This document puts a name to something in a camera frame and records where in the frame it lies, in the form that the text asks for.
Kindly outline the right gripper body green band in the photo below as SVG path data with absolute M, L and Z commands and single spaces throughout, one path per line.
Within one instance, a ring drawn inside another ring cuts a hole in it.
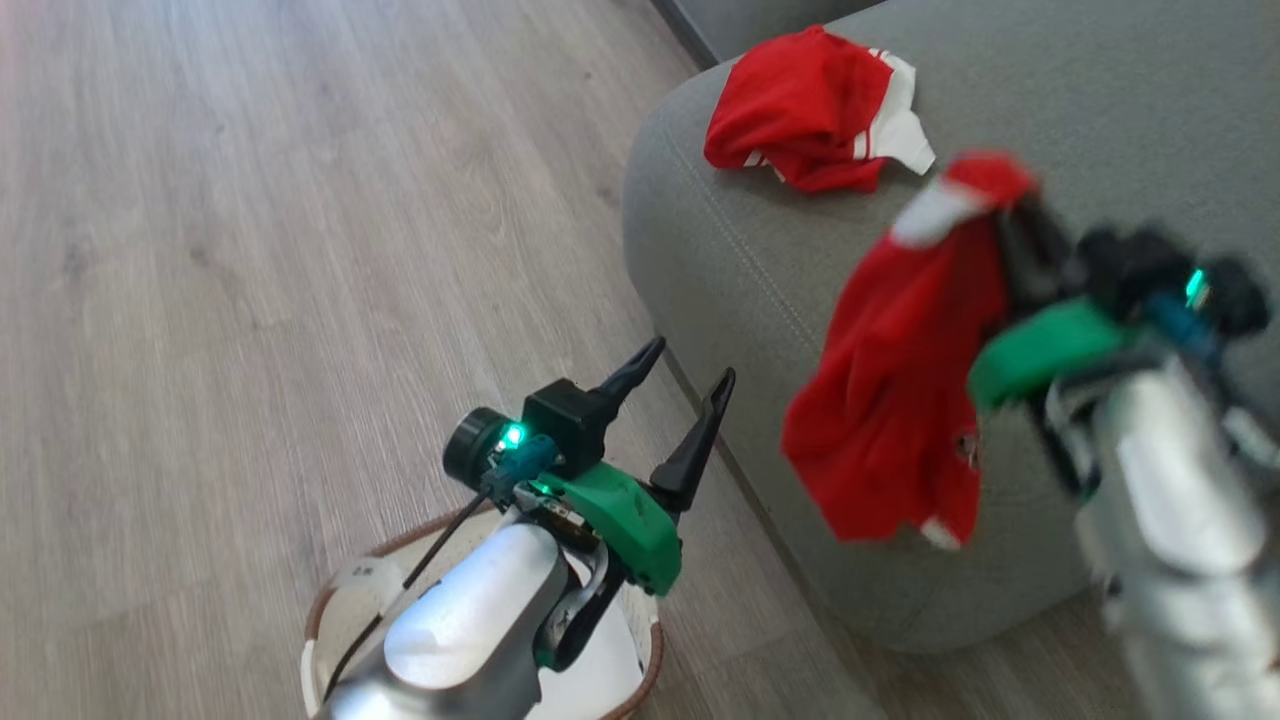
M 966 389 L 983 409 L 1043 396 L 1143 345 L 1164 345 L 1219 384 L 1226 347 L 1274 318 L 1266 288 L 1243 258 L 1201 256 L 1170 233 L 1098 228 L 1074 249 L 1076 288 L 988 341 Z

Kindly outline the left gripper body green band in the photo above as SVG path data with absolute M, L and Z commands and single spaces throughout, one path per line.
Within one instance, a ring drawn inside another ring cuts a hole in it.
M 559 379 L 527 396 L 518 419 L 477 407 L 445 442 L 442 465 L 502 509 L 518 488 L 566 505 L 617 556 L 630 582 L 663 597 L 682 571 L 676 524 L 640 480 L 603 459 L 621 401 L 608 388 Z

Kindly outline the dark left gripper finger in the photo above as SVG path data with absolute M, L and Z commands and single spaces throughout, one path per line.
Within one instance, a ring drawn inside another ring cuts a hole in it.
M 620 368 L 612 372 L 591 393 L 603 401 L 609 421 L 613 421 L 630 393 L 645 382 L 666 351 L 666 338 L 649 340 Z
M 649 495 L 669 516 L 684 515 L 696 498 L 735 384 L 736 370 L 728 366 L 701 397 L 698 418 L 685 437 L 649 477 Z

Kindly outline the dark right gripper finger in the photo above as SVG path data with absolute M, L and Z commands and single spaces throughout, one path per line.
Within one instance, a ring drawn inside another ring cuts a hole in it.
M 998 211 L 995 229 L 1012 323 L 1073 293 L 1074 245 L 1041 196 L 1025 195 Z

